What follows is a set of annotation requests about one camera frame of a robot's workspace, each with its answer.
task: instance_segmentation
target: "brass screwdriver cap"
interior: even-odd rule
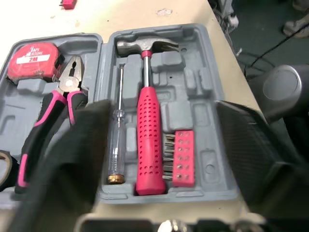
[[[109,175],[107,178],[109,184],[122,184],[125,181],[123,175]]]

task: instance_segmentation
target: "molded compartment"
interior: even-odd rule
[[[84,62],[85,71],[82,88],[92,102],[101,61],[102,38],[97,34],[73,34],[56,37],[23,40],[17,42],[11,49],[0,73],[0,147],[8,151],[19,161],[21,149],[25,139],[30,133],[41,109],[44,95],[57,88],[58,83],[47,83],[41,79],[28,79],[19,81],[14,85],[6,79],[7,68],[13,54],[22,46],[37,42],[51,42],[55,44],[65,61],[61,71],[65,68],[72,55],[80,55]],[[52,139],[53,144],[70,124],[64,122],[60,130]],[[15,204],[10,199],[14,188],[7,188],[0,192],[0,208],[12,208]]]
[[[140,55],[119,57],[116,43],[134,41],[139,36],[156,35],[179,43],[178,51],[154,53],[151,58],[153,78],[161,106],[162,145],[165,135],[176,130],[195,133],[195,187],[174,188],[166,181],[162,195],[138,196],[137,178],[137,102],[143,87],[143,62]],[[119,66],[124,65],[123,103],[126,112],[125,179],[121,185],[107,184],[107,162],[104,162],[99,198],[106,203],[161,203],[216,201],[235,199],[239,192],[227,164],[217,120],[215,100],[223,100],[217,65],[206,29],[188,24],[135,29],[114,33],[105,50],[103,78],[97,83],[95,101],[110,99],[115,105],[118,96]]]

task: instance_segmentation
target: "hammer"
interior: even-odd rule
[[[158,36],[138,37],[134,42],[118,41],[119,55],[140,53],[144,60],[144,87],[137,106],[138,172],[136,192],[142,195],[163,194],[162,138],[160,104],[155,89],[150,86],[152,50],[168,51],[178,47],[172,40]]]

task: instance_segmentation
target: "pliers handle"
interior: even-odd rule
[[[72,125],[76,120],[76,111],[80,108],[84,108],[87,104],[88,97],[80,90],[69,92],[66,97],[64,95],[66,95],[66,93],[58,88],[43,98],[39,117],[22,148],[19,172],[15,186],[15,193],[17,194],[26,191],[31,176],[43,154],[42,147],[46,136],[56,122],[59,120],[64,121],[65,119],[59,117],[61,113],[64,110],[68,113],[66,115],[69,116],[70,124]]]

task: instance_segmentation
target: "hammer head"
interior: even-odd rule
[[[171,47],[178,47],[178,43],[162,38],[159,36],[142,36],[138,37],[133,42],[118,41],[117,50],[121,56],[128,55],[130,53],[141,53],[142,51],[169,51]]]

